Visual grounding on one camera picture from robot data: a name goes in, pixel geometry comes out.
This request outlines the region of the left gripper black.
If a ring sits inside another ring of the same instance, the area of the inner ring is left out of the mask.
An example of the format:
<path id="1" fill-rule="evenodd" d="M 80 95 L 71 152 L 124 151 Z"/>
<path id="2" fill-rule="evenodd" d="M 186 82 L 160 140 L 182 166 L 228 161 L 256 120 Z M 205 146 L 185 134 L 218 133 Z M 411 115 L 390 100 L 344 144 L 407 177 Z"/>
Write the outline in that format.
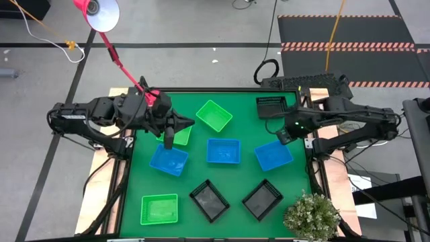
<path id="1" fill-rule="evenodd" d="M 159 92 L 156 97 L 153 104 L 153 117 L 158 132 L 172 128 L 175 133 L 178 133 L 195 124 L 195 120 L 178 114 L 172 108 L 171 98 L 164 92 Z"/>

